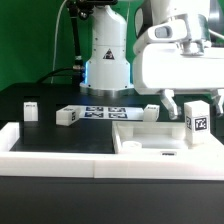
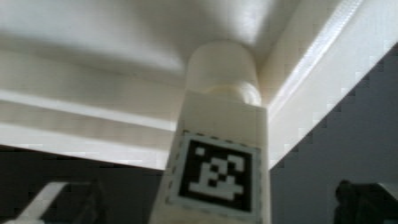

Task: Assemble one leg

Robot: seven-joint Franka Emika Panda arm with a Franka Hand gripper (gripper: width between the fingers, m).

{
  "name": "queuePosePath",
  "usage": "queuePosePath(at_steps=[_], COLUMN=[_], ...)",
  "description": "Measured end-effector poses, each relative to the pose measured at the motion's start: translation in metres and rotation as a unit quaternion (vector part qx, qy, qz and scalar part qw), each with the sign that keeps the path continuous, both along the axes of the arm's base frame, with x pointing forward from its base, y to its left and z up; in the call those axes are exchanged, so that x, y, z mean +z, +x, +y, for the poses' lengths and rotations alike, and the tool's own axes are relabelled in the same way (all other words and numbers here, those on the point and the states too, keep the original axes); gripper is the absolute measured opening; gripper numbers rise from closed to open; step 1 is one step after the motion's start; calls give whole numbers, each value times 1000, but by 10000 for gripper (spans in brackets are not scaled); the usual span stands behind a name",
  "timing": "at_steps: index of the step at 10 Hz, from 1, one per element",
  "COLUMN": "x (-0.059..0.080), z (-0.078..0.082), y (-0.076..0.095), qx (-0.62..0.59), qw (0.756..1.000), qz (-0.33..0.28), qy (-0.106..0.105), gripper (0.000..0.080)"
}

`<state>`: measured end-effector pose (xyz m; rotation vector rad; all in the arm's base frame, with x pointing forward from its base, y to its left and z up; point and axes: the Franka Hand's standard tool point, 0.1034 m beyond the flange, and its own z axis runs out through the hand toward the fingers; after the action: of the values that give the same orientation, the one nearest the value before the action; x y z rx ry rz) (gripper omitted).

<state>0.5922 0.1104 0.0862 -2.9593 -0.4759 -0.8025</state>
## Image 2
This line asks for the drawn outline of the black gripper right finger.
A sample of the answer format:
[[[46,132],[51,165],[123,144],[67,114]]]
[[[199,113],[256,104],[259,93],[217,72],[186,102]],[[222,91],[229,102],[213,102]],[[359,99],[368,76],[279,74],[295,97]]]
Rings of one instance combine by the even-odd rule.
[[[334,224],[398,224],[398,183],[343,180],[336,200]]]

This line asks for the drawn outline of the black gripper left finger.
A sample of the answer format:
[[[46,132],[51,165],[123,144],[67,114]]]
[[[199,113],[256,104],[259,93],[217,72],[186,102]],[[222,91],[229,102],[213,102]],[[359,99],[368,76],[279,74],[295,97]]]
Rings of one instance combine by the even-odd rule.
[[[107,224],[107,206],[94,181],[50,182],[16,219],[14,224]]]

